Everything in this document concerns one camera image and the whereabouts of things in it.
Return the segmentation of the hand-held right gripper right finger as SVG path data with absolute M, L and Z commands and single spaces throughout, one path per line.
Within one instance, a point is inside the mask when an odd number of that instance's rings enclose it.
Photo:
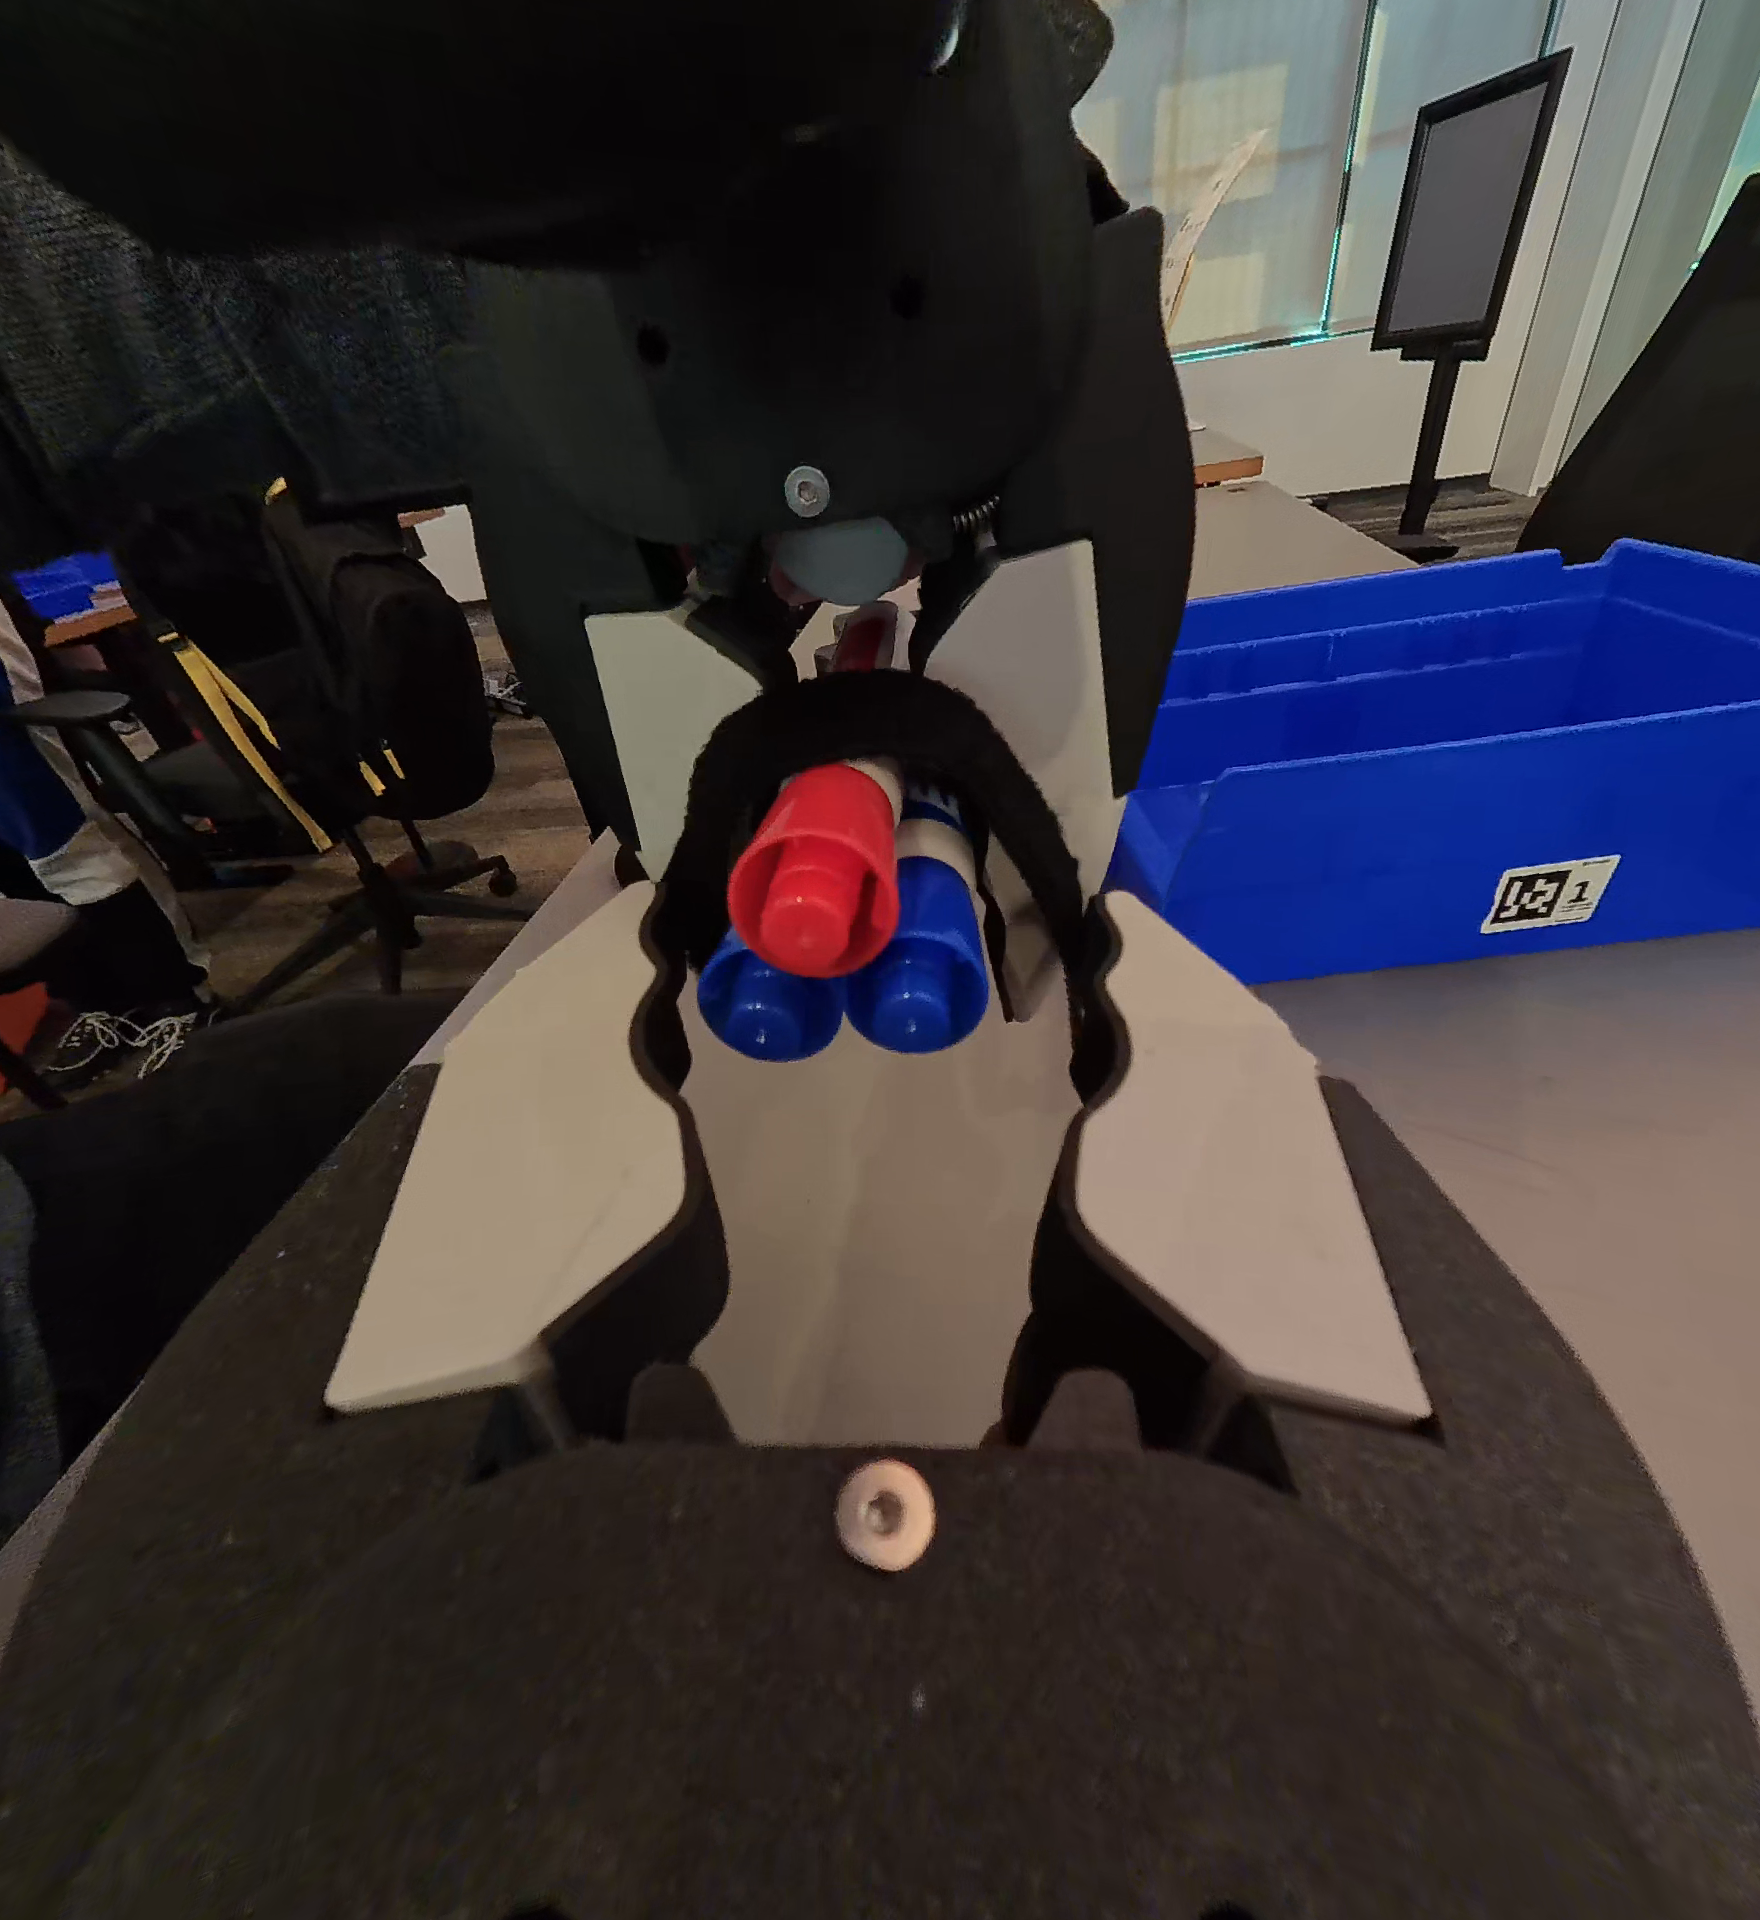
M 1127 892 L 1091 907 L 1082 956 L 1082 1103 L 1037 1230 L 1033 1306 L 1127 1304 L 1257 1397 L 1423 1424 L 1314 1057 Z

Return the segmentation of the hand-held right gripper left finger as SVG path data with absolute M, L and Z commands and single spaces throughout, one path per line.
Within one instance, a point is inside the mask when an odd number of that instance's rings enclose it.
M 624 885 L 444 1044 L 328 1409 L 547 1381 L 568 1418 L 622 1418 L 716 1327 L 727 1250 L 657 918 Z

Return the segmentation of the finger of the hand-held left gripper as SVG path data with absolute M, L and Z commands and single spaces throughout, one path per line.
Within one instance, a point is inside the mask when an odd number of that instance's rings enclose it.
M 1084 900 L 1101 891 L 1124 815 L 1110 787 L 1091 544 L 994 564 L 919 675 L 969 697 L 1037 785 L 1075 858 L 1067 922 L 1077 930 Z M 1009 1023 L 1028 1023 L 1058 985 L 1058 947 L 1003 834 L 1011 824 L 1007 802 L 988 797 L 969 758 L 955 764 L 949 780 L 978 848 L 981 892 L 998 916 L 999 947 L 988 952 L 998 1008 Z
M 632 811 L 634 857 L 652 881 L 683 834 L 696 758 L 716 724 L 762 692 L 746 661 L 696 633 L 691 612 L 683 604 L 583 620 Z

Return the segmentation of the red marker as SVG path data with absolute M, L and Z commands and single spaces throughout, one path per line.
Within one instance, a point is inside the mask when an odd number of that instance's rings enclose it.
M 844 978 L 898 919 L 894 757 L 840 757 L 783 781 L 725 885 L 727 930 L 777 972 Z

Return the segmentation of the blue marker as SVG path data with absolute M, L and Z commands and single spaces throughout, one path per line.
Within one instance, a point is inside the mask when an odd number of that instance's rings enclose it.
M 990 972 L 978 862 L 955 795 L 911 785 L 895 827 L 895 930 L 845 978 L 845 1020 L 871 1044 L 933 1053 L 988 1008 Z
M 729 930 L 700 968 L 698 1010 L 713 1037 L 764 1062 L 821 1053 L 845 1020 L 838 977 L 784 972 Z

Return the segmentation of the person's left forearm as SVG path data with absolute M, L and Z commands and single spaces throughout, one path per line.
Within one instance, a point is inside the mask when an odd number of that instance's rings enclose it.
M 461 262 L 159 253 L 0 133 L 0 576 L 287 479 L 323 509 L 461 486 Z

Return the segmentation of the wood-edged desk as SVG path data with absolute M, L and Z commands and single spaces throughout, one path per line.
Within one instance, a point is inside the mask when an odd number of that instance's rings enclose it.
M 1190 425 L 1194 537 L 1186 601 L 1367 578 L 1413 562 L 1262 479 L 1262 456 Z

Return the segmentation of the black office chair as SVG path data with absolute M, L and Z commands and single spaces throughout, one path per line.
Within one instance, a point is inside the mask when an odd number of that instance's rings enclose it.
M 277 479 L 263 494 L 245 494 L 241 501 L 259 501 L 279 482 L 287 485 L 296 501 L 287 479 Z M 307 519 L 395 514 L 421 558 L 412 531 L 395 509 L 312 514 L 301 503 L 300 509 Z M 527 909 L 508 904 L 520 880 L 506 857 L 480 857 L 462 846 L 430 842 L 421 834 L 421 827 L 430 822 L 395 824 L 371 819 L 346 829 L 331 848 L 317 849 L 289 815 L 267 799 L 263 785 L 241 764 L 235 751 L 218 737 L 207 705 L 163 642 L 161 615 L 131 579 L 131 571 L 118 573 L 118 583 L 131 626 L 146 642 L 146 658 L 159 663 L 161 693 L 170 700 L 179 724 L 194 735 L 192 744 L 134 758 L 111 728 L 131 700 L 106 688 L 44 693 L 16 707 L 14 722 L 67 747 L 93 797 L 136 827 L 177 884 L 211 884 L 218 873 L 229 873 L 235 884 L 252 876 L 281 876 L 292 853 L 332 849 L 346 853 L 356 875 L 353 885 L 327 904 L 317 930 L 241 995 L 237 1012 L 259 1010 L 272 995 L 361 939 L 371 940 L 382 992 L 396 995 L 405 953 L 421 943 L 421 922 L 520 925 L 527 918 Z

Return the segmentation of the large blue storage bin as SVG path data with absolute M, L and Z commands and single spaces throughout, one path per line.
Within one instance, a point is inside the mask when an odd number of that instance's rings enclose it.
M 1193 599 L 1109 885 L 1246 985 L 1760 930 L 1760 567 Z

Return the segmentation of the person's dark clothing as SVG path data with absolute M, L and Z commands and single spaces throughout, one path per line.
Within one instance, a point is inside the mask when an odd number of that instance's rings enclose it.
M 0 1553 L 461 1001 L 327 995 L 0 1121 Z

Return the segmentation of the white arched stand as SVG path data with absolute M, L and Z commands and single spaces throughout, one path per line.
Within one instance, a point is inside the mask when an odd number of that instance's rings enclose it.
M 1229 152 L 1215 163 L 1211 174 L 1204 178 L 1197 197 L 1186 208 L 1178 226 L 1160 245 L 1159 319 L 1164 339 L 1170 348 L 1176 344 L 1178 309 L 1183 303 L 1183 295 L 1194 270 L 1194 256 L 1202 235 L 1211 226 L 1221 204 L 1226 204 L 1229 193 L 1236 188 L 1251 158 L 1261 152 L 1261 145 L 1267 141 L 1267 135 L 1270 128 L 1261 126 L 1229 146 Z

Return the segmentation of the small blue bin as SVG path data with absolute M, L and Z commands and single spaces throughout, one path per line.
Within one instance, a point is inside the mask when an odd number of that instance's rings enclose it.
M 18 568 L 10 583 L 48 624 L 124 604 L 124 591 L 106 550 L 81 550 L 33 568 Z

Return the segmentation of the black monitor on stand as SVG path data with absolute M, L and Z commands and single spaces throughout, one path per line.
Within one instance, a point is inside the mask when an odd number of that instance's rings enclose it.
M 1514 275 L 1571 50 L 1563 47 L 1420 106 L 1371 326 L 1371 350 L 1429 364 L 1413 475 L 1387 549 L 1452 559 L 1434 534 L 1438 465 L 1465 364 L 1490 353 Z

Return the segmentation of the black mesh chair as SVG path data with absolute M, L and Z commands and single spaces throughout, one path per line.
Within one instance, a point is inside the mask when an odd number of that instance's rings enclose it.
M 1760 564 L 1760 174 L 1514 547 L 1584 564 L 1622 539 Z

